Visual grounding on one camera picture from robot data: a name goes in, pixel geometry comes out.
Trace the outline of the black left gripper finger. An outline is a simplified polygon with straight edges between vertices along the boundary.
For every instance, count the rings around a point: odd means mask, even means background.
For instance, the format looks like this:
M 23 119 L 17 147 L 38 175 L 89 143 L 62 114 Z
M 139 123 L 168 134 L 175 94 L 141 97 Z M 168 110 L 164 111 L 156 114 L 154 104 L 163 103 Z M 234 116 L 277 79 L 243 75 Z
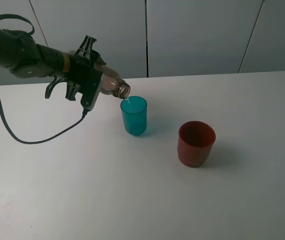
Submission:
M 96 41 L 97 40 L 94 37 L 86 35 L 79 48 L 76 50 L 75 55 L 89 60 L 91 65 L 94 65 L 94 63 L 106 65 L 107 63 L 102 59 L 101 55 L 93 50 L 93 44 Z

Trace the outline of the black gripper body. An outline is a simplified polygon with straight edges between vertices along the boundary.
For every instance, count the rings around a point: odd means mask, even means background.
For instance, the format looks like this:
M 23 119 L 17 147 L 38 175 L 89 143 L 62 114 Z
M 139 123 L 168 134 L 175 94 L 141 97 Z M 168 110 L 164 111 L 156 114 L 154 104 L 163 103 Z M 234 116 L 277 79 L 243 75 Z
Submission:
M 82 56 L 66 53 L 69 60 L 69 69 L 65 74 L 65 81 L 68 85 L 85 87 L 98 86 L 97 71 L 94 70 L 94 60 L 92 56 Z

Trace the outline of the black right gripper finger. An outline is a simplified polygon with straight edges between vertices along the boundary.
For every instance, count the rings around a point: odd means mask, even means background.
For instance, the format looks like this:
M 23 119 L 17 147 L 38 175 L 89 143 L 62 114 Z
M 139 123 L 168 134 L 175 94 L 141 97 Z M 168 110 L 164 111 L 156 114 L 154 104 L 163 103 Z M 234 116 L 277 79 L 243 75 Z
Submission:
M 65 98 L 69 101 L 76 101 L 76 94 L 81 89 L 81 85 L 72 81 L 66 83 L 66 94 Z

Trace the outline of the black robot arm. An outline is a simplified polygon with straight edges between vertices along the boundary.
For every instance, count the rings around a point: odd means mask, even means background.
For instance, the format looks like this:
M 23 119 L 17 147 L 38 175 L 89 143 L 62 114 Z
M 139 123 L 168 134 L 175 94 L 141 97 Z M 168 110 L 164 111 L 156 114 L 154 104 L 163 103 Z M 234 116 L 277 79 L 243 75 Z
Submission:
M 29 22 L 16 14 L 1 14 L 0 21 L 17 19 Z M 54 87 L 66 83 L 66 99 L 75 101 L 76 94 L 83 95 L 83 102 L 90 105 L 98 92 L 102 72 L 95 64 L 105 65 L 100 54 L 93 50 L 96 39 L 86 36 L 75 53 L 67 53 L 37 44 L 34 30 L 0 29 L 0 67 L 21 79 L 53 77 L 45 90 L 49 99 Z

